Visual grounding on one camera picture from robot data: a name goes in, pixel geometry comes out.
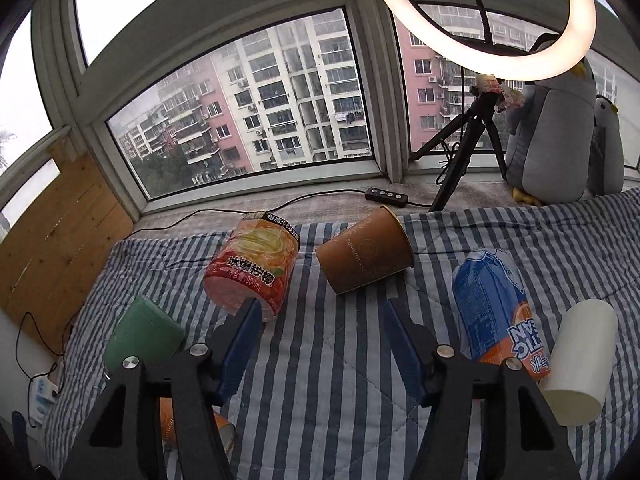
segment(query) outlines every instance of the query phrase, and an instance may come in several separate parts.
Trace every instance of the blue and white striped cloth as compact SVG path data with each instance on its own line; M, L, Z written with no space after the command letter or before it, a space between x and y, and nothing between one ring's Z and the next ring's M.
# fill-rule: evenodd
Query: blue and white striped cloth
M378 311L386 298L405 298L415 322L466 351L451 275L480 247L513 256L548 352L573 304L601 298L615 307L620 328L604 414L569 430L582 477L605 478L640 428L640 189L544 208L412 214L401 222L415 267L337 298L314 248L347 225L297 227L301 247L286 307L265 326L238 394L222 410L238 428L237 478L407 478L429 413L407 397ZM44 427L57 471L102 386L111 330L137 294L185 328L186 344L203 341L225 317L202 287L224 240L224 233L130 239L113 248L66 347L66 385ZM479 410L472 419L466 478L477 470ZM166 460L169 478L179 479L176 454Z

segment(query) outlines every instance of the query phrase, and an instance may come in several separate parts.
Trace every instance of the metal bolt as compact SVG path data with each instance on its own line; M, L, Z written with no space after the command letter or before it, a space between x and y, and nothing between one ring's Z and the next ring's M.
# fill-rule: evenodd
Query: metal bolt
M189 348L189 353L193 356L199 357L207 353L209 348L204 343L196 343Z
M514 372L522 370L522 362L515 357L509 357L506 361L506 365L509 370L513 370Z
M124 359L124 361L122 362L122 366L127 370L131 370L132 368L138 366L139 363L140 359L138 359L135 355L132 355Z
M456 351L449 345L440 345L436 348L436 352L440 357L451 358L456 354Z

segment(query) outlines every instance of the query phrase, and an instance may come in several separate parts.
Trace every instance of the sky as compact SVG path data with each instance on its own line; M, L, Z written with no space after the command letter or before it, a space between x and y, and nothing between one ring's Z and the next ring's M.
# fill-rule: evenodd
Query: sky
M87 61L91 63L117 33L153 1L77 0ZM598 1L607 5L605 0ZM15 33L0 75L0 130L15 134L15 139L3 150L8 163L17 160L51 130L33 67L30 21L29 14Z

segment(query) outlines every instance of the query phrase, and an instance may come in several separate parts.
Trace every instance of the white cup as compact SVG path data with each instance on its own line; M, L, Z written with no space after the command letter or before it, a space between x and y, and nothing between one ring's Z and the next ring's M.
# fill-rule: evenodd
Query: white cup
M585 300L564 314L540 390L561 426L583 426L602 412L615 362L618 316L602 300Z

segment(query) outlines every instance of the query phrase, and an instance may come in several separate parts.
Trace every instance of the gray penguin plush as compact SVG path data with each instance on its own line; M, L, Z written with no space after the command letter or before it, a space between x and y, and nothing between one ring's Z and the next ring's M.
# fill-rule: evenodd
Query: gray penguin plush
M619 193L625 183L625 158L620 138L618 108L598 96L591 139L587 189L594 195Z
M553 44L543 34L532 50ZM514 198L538 205L574 202L584 193L593 136L596 81L586 58L571 70L527 82L521 108L507 113L507 182Z

